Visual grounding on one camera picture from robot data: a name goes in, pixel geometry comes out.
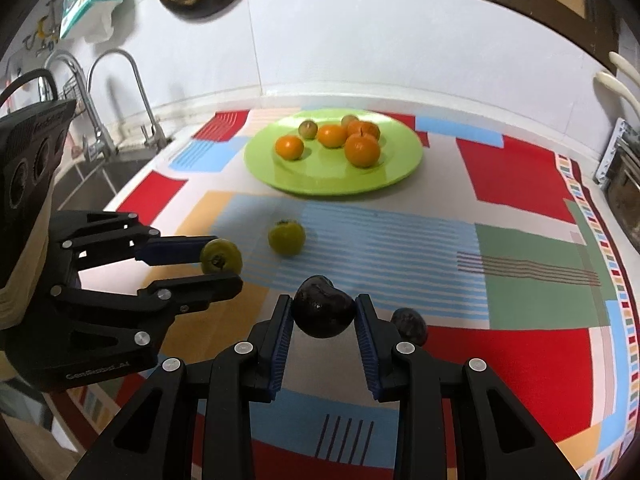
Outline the yellow green fruit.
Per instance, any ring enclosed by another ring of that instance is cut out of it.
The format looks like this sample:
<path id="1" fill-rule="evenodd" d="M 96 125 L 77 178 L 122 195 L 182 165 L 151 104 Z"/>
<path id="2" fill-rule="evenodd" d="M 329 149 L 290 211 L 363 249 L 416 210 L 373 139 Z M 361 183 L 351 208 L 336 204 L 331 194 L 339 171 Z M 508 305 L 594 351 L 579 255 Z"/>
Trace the yellow green fruit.
<path id="1" fill-rule="evenodd" d="M 238 246 L 225 238 L 210 240 L 201 251 L 200 263 L 204 274 L 240 275 L 243 267 L 242 254 Z"/>

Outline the dark purple plum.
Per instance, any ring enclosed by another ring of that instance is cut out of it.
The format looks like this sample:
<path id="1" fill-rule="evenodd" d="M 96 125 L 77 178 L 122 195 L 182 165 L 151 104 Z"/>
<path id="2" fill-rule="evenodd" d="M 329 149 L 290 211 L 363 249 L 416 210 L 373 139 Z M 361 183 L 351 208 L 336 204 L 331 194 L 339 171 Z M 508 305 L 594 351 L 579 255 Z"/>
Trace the dark purple plum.
<path id="1" fill-rule="evenodd" d="M 356 304 L 323 275 L 307 278 L 292 302 L 295 324 L 308 336 L 328 339 L 343 333 L 355 318 Z"/>

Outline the small orange mandarin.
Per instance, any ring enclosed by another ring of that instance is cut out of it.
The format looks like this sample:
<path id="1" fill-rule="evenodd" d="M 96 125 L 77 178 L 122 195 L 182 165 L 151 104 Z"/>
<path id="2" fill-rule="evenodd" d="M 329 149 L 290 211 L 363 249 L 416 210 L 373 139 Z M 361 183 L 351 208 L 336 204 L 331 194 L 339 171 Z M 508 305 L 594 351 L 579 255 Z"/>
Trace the small orange mandarin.
<path id="1" fill-rule="evenodd" d="M 276 142 L 274 142 L 274 151 L 282 159 L 292 162 L 293 160 L 299 160 L 303 156 L 305 145 L 299 136 L 288 134 L 277 138 Z"/>

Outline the brownish green round fruit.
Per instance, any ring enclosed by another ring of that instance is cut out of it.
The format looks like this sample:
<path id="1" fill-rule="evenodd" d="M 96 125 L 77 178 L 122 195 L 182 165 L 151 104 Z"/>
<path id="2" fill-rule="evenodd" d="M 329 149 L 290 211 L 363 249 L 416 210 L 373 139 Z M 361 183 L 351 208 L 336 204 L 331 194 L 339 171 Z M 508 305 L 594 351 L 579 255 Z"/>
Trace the brownish green round fruit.
<path id="1" fill-rule="evenodd" d="M 297 132 L 304 140 L 314 140 L 318 134 L 318 125 L 311 119 L 301 122 L 297 128 Z"/>

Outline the oval orange mandarin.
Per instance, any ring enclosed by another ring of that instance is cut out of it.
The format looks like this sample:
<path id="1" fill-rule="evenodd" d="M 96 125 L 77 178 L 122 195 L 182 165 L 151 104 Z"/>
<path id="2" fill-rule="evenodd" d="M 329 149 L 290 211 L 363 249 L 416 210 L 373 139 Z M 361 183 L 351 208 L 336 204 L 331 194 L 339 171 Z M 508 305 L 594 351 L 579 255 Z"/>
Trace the oval orange mandarin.
<path id="1" fill-rule="evenodd" d="M 326 124 L 318 128 L 317 140 L 325 148 L 342 148 L 347 138 L 347 129 L 342 125 Z"/>

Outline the round orange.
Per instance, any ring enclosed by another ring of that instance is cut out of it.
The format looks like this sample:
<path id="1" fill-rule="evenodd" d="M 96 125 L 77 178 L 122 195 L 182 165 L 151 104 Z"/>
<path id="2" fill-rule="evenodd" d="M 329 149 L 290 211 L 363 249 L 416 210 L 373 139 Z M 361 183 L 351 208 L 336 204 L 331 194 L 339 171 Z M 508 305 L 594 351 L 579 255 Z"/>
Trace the round orange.
<path id="1" fill-rule="evenodd" d="M 357 168 L 370 168 L 378 163 L 381 148 L 375 136 L 367 133 L 355 133 L 344 144 L 347 161 Z"/>

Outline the large orange with stem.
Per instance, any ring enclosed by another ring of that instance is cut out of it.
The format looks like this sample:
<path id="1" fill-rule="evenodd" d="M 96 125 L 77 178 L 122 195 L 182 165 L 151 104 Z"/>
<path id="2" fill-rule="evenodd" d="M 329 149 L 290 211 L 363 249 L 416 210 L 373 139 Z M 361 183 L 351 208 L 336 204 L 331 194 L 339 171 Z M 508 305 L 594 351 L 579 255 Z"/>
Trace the large orange with stem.
<path id="1" fill-rule="evenodd" d="M 352 120 L 347 125 L 347 133 L 349 136 L 373 136 L 375 140 L 380 140 L 381 131 L 374 122 L 365 122 L 364 120 Z"/>

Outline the small tan fruit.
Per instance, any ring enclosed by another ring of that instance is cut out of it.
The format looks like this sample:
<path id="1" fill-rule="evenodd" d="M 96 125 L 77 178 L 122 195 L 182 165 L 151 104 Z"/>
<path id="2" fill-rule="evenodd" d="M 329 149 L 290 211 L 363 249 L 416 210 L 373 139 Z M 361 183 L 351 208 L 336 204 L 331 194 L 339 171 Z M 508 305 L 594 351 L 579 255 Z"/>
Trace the small tan fruit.
<path id="1" fill-rule="evenodd" d="M 355 115 L 347 115 L 344 116 L 341 120 L 341 125 L 346 128 L 349 129 L 351 124 L 355 124 L 358 125 L 359 124 L 359 118 Z"/>

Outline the stainless steel sink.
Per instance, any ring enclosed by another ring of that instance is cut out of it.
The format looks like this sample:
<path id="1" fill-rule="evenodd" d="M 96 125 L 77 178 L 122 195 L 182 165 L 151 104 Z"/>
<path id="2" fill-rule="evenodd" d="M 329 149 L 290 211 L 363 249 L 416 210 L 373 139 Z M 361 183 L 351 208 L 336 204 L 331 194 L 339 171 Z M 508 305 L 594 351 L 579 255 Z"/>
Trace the stainless steel sink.
<path id="1" fill-rule="evenodd" d="M 52 210 L 103 210 L 156 154 L 142 148 L 109 159 L 75 162 L 55 178 Z"/>

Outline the thin gooseneck faucet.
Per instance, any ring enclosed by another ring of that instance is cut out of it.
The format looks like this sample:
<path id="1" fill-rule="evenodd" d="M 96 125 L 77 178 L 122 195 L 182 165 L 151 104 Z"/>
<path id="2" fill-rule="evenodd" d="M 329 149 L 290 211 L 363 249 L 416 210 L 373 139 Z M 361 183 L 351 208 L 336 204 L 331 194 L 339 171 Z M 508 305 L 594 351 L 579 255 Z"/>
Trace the thin gooseneck faucet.
<path id="1" fill-rule="evenodd" d="M 99 110 L 108 106 L 113 119 L 108 124 L 116 132 L 119 148 L 148 148 L 157 153 L 169 139 L 154 115 L 139 66 L 131 53 L 119 47 L 108 48 L 92 62 L 88 73 L 90 96 L 95 96 L 94 80 L 101 87 Z"/>

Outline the large chrome faucet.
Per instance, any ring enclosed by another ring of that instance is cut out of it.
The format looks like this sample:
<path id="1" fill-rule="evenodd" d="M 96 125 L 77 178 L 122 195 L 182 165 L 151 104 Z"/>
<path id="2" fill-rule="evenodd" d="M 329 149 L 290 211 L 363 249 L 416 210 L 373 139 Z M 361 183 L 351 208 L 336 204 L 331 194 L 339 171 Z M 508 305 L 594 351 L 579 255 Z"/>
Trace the large chrome faucet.
<path id="1" fill-rule="evenodd" d="M 81 133 L 81 148 L 85 160 L 93 162 L 100 157 L 111 158 L 116 154 L 116 146 L 96 110 L 90 96 L 87 78 L 79 62 L 70 52 L 55 50 L 47 57 L 43 67 L 50 70 L 56 62 L 64 64 L 70 70 L 74 88 L 70 99 L 76 101 L 76 108 L 80 110 L 79 116 L 86 115 L 93 128 L 92 136 L 86 132 Z"/>

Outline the green plastic plate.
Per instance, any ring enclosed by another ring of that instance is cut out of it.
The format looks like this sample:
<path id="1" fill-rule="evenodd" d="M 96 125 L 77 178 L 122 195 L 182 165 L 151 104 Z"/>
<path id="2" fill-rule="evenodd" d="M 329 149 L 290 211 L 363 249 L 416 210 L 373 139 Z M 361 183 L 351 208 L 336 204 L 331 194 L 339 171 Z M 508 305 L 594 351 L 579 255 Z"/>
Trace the green plastic plate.
<path id="1" fill-rule="evenodd" d="M 292 136 L 298 126 L 310 119 L 319 126 L 337 125 L 353 114 L 373 122 L 381 130 L 381 156 L 369 168 L 357 168 L 342 148 L 326 148 L 317 140 L 306 140 L 300 159 L 286 160 L 276 152 L 282 136 Z M 407 125 L 388 115 L 368 110 L 320 108 L 302 110 L 263 126 L 247 142 L 244 162 L 259 181 L 277 190 L 308 196 L 356 195 L 387 188 L 411 176 L 420 166 L 423 145 Z"/>

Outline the colourful patchwork table mat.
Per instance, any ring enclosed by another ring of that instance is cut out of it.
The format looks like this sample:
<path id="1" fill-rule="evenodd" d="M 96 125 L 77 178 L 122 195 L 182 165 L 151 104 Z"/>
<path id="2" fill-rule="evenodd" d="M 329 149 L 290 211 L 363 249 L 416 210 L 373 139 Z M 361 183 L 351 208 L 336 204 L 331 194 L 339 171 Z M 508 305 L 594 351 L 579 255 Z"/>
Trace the colourful patchwork table mat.
<path id="1" fill-rule="evenodd" d="M 411 176 L 359 196 L 292 196 L 254 178 L 244 148 L 298 112 L 238 110 L 182 129 L 104 208 L 242 252 L 242 294 L 180 316 L 163 355 L 216 356 L 322 274 L 368 294 L 382 318 L 417 310 L 436 358 L 484 360 L 582 478 L 619 472 L 639 421 L 639 256 L 588 162 L 510 127 L 386 112 L 423 145 Z M 306 231 L 296 256 L 269 246 L 281 220 Z"/>

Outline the teal tissue pack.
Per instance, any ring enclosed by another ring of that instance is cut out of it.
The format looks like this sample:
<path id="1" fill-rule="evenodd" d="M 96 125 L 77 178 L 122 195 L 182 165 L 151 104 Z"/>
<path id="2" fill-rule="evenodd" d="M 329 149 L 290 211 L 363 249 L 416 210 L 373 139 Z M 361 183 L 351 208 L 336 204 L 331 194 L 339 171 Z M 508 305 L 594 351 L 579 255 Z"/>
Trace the teal tissue pack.
<path id="1" fill-rule="evenodd" d="M 100 44 L 114 34 L 112 14 L 124 0 L 63 0 L 61 39 Z"/>

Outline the metal dish rack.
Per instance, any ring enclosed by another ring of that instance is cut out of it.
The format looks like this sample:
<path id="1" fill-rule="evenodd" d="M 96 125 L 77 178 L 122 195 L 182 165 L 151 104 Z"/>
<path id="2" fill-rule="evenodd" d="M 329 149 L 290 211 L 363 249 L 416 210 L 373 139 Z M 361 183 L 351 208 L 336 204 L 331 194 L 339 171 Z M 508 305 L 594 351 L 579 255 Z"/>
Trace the metal dish rack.
<path id="1" fill-rule="evenodd" d="M 640 248 L 639 170 L 639 133 L 618 118 L 593 180 L 635 250 Z"/>

